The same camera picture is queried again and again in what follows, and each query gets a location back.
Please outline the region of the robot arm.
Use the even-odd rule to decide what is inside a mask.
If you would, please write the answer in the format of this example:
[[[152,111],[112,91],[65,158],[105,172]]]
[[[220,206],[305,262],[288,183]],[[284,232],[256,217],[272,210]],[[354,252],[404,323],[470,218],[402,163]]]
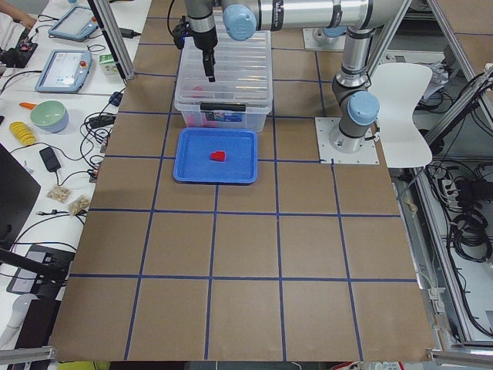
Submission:
[[[346,29],[346,26],[339,26],[335,28],[316,28],[313,30],[313,38],[321,45],[329,44],[336,41],[341,36],[344,36]]]
[[[356,153],[376,121],[380,105],[368,92],[368,59],[376,28],[405,11],[403,1],[187,1],[186,14],[172,30],[181,49],[190,37],[202,52],[206,77],[214,82],[214,49],[218,43],[213,9],[220,6],[227,35],[245,41],[258,31],[282,29],[339,29],[345,31],[340,69],[332,91],[341,111],[338,125],[330,131],[331,146],[341,153]]]

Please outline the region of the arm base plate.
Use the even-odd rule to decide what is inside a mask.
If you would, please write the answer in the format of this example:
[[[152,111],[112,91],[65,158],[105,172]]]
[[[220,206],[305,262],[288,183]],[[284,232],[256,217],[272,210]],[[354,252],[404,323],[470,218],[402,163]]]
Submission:
[[[342,52],[345,44],[345,27],[335,29],[305,28],[304,48],[311,51]]]
[[[323,164],[379,165],[376,143],[368,129],[361,138],[348,138],[339,127],[340,118],[316,117],[320,162]]]

